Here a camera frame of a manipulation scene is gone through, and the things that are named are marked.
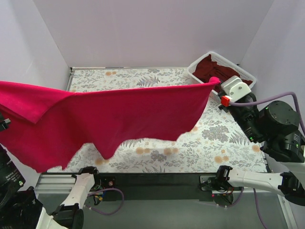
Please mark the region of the dark maroon t shirt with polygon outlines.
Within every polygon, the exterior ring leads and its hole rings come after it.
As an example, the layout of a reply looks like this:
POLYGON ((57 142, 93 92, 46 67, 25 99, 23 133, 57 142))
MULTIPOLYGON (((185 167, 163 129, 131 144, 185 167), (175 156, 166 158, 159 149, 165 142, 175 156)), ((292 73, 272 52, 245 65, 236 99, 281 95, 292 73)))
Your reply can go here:
POLYGON ((253 80, 242 78, 242 74, 233 67, 227 67, 212 60, 212 55, 205 55, 198 63, 189 67, 189 73, 203 83, 208 83, 211 77, 217 77, 223 83, 232 76, 238 76, 247 85, 251 85, 253 80))

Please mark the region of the floral patterned table mat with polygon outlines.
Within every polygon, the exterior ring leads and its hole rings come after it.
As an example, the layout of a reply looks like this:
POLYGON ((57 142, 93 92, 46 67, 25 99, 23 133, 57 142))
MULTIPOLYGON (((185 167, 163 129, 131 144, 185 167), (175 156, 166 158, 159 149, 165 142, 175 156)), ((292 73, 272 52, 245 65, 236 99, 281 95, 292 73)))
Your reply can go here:
MULTIPOLYGON (((183 68, 79 69, 72 71, 68 90, 92 92, 191 83, 183 68)), ((66 172, 96 166, 102 173, 213 173, 221 165, 266 172, 260 146, 249 142, 232 116, 210 99, 198 123, 177 141, 125 141, 109 160, 102 158, 92 144, 85 144, 70 161, 66 172)))

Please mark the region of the white plastic laundry basket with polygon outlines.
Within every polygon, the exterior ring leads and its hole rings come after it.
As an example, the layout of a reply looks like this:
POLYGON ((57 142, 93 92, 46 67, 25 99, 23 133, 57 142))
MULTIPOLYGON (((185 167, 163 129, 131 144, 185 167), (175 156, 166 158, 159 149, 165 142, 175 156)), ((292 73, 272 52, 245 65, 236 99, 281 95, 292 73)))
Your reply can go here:
POLYGON ((210 93, 217 103, 223 95, 246 95, 255 85, 256 78, 237 64, 215 53, 208 52, 190 64, 186 69, 193 83, 207 83, 212 77, 220 80, 210 93))

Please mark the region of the bright red t shirt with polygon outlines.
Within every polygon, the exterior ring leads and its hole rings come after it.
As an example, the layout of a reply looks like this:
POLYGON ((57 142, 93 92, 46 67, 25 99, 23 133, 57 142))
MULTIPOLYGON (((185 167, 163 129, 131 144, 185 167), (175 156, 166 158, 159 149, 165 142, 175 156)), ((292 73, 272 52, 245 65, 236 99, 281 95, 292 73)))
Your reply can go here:
POLYGON ((11 123, 0 142, 41 173, 66 167, 85 143, 109 159, 126 140, 175 141, 196 125, 219 82, 87 93, 1 82, 0 111, 11 123))

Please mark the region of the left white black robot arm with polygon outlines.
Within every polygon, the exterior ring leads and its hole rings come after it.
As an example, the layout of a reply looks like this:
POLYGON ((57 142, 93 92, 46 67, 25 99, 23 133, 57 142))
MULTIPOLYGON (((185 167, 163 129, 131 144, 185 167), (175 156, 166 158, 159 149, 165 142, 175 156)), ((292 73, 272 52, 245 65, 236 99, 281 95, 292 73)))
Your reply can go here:
POLYGON ((2 229, 81 229, 83 206, 89 192, 101 187, 96 167, 82 168, 74 175, 68 197, 48 214, 34 187, 22 191, 25 178, 4 147, 0 148, 0 227, 2 229))

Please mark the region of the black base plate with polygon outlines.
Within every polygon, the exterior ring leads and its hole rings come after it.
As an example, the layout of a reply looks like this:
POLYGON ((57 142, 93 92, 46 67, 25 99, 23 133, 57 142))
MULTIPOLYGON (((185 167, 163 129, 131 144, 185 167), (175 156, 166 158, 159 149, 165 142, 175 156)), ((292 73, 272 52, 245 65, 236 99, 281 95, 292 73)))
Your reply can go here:
POLYGON ((212 190, 203 183, 215 173, 100 173, 95 189, 117 188, 124 200, 198 200, 231 205, 241 188, 212 190))

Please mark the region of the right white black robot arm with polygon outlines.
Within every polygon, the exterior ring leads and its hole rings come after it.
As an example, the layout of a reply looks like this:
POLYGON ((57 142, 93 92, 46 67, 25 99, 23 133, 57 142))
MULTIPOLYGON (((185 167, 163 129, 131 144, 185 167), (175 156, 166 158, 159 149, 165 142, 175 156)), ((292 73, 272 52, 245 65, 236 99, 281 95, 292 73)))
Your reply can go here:
POLYGON ((252 143, 262 143, 260 150, 288 168, 282 173, 243 172, 220 166, 211 182, 214 190, 250 187, 285 197, 294 204, 305 204, 305 125, 296 94, 286 92, 257 101, 253 93, 237 102, 224 95, 221 105, 238 123, 252 143))

